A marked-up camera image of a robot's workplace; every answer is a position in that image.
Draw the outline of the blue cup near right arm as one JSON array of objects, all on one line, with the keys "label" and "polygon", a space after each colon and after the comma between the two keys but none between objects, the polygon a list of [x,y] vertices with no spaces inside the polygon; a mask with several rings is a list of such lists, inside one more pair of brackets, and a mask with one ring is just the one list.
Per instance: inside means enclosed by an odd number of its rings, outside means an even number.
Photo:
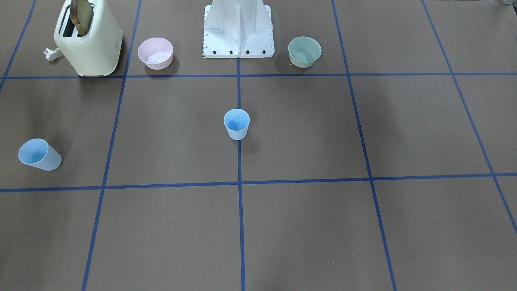
[{"label": "blue cup near right arm", "polygon": [[23,164],[46,171],[55,170],[62,163],[62,156],[46,140],[39,138],[25,142],[18,151],[18,159]]}]

